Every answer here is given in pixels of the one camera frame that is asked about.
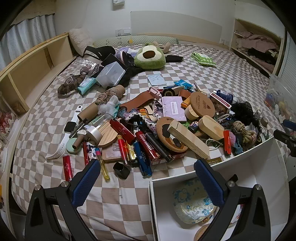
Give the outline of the yellow lighter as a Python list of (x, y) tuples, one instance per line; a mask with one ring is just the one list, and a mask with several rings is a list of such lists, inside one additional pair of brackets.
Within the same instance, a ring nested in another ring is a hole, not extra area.
[(110, 181), (110, 177), (107, 171), (107, 168), (105, 166), (105, 163), (102, 159), (102, 154), (99, 148), (95, 148), (95, 152), (96, 152), (96, 157), (98, 159), (98, 161), (100, 162), (100, 167), (101, 167), (101, 172), (103, 174), (103, 177), (105, 179), (106, 182)]

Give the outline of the black square cup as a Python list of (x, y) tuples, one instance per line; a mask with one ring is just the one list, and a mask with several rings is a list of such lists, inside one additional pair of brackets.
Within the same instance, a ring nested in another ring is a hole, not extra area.
[(120, 162), (114, 164), (113, 170), (115, 171), (116, 176), (123, 180), (126, 180), (130, 174), (130, 169)]

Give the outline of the blue brown knitted item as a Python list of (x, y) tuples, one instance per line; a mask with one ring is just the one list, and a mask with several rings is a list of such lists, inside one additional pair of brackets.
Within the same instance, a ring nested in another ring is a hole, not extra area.
[(247, 147), (241, 146), (238, 139), (235, 140), (234, 145), (232, 146), (232, 154), (234, 156), (242, 154), (243, 152), (246, 152), (247, 150), (248, 150)]

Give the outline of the mint green round case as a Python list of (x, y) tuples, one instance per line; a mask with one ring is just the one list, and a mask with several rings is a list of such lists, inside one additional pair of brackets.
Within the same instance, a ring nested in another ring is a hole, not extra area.
[(66, 144), (66, 151), (69, 154), (77, 154), (81, 151), (82, 145), (81, 144), (76, 144), (77, 138), (71, 138), (68, 140)]

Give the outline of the red lipstick tube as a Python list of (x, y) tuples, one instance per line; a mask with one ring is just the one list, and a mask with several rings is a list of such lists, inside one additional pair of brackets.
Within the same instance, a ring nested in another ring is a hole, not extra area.
[(63, 156), (63, 169), (64, 169), (65, 180), (67, 182), (70, 182), (73, 178), (73, 172), (71, 167), (71, 159), (69, 155)]

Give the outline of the black feather puff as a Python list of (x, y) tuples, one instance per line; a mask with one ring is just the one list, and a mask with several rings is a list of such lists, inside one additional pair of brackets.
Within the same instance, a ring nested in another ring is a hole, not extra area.
[(231, 111), (234, 112), (234, 120), (241, 121), (245, 126), (252, 124), (259, 133), (262, 132), (259, 118), (253, 112), (252, 106), (248, 101), (238, 101), (232, 105)]

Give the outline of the red playing card box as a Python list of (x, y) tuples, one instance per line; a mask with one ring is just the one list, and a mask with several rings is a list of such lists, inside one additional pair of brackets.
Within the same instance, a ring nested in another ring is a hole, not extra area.
[(220, 104), (226, 109), (230, 109), (232, 107), (231, 104), (229, 104), (227, 101), (225, 101), (224, 99), (222, 99), (221, 97), (219, 97), (217, 94), (213, 92), (210, 93), (210, 99), (213, 103)]

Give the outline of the blue bottle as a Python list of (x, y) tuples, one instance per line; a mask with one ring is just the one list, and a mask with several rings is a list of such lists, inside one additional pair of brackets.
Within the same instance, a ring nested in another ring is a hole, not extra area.
[(220, 89), (216, 90), (216, 94), (224, 99), (227, 103), (232, 104), (234, 98), (233, 94), (221, 91)]

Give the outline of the wooden fan board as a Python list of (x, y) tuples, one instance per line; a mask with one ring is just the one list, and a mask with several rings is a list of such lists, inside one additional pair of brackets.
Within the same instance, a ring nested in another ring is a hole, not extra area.
[(111, 127), (109, 121), (104, 121), (98, 130), (102, 135), (98, 144), (100, 148), (106, 148), (117, 140), (117, 132)]

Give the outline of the brown patterned pouch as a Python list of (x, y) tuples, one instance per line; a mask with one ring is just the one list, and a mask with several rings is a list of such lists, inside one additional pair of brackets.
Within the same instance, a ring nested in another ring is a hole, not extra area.
[(77, 90), (79, 85), (83, 82), (83, 80), (85, 79), (85, 75), (71, 75), (70, 77), (68, 77), (65, 82), (60, 85), (60, 87), (58, 88), (57, 92), (58, 92), (58, 97), (65, 97), (68, 94), (70, 94), (71, 92), (73, 92), (74, 90)]

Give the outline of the round bear coaster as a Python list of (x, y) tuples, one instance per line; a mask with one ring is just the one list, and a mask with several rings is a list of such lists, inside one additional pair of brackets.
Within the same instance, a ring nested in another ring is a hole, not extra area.
[(173, 118), (162, 117), (156, 123), (156, 132), (159, 140), (171, 151), (176, 153), (186, 152), (188, 147), (175, 138), (169, 131), (169, 125)]

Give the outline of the wooden shelf headboard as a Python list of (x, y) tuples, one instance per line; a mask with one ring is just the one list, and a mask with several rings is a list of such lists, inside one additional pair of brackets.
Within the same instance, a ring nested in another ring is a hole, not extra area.
[(32, 47), (1, 71), (5, 101), (18, 116), (27, 113), (74, 59), (68, 33)]

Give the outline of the clear plastic box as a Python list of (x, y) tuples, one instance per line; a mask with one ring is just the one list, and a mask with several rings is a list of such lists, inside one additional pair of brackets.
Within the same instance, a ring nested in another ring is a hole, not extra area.
[(113, 62), (102, 69), (96, 77), (96, 81), (103, 88), (107, 88), (109, 86), (114, 87), (118, 85), (124, 74), (125, 70), (119, 65), (119, 63)]

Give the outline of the black bag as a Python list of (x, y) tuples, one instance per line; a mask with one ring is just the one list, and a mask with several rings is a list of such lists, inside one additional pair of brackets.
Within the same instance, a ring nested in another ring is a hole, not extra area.
[(96, 56), (96, 59), (98, 59), (100, 61), (104, 61), (110, 54), (115, 55), (115, 49), (112, 46), (102, 46), (102, 47), (98, 47), (98, 48), (95, 48), (92, 46), (87, 46), (84, 49), (82, 56), (83, 57), (85, 55), (90, 56), (90, 54), (88, 52), (94, 54)]

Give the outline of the avocado plush toy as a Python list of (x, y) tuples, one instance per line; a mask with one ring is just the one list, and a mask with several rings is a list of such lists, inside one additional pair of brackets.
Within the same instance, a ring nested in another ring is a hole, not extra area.
[(166, 64), (165, 54), (159, 47), (146, 43), (136, 54), (134, 64), (144, 70), (158, 70)]

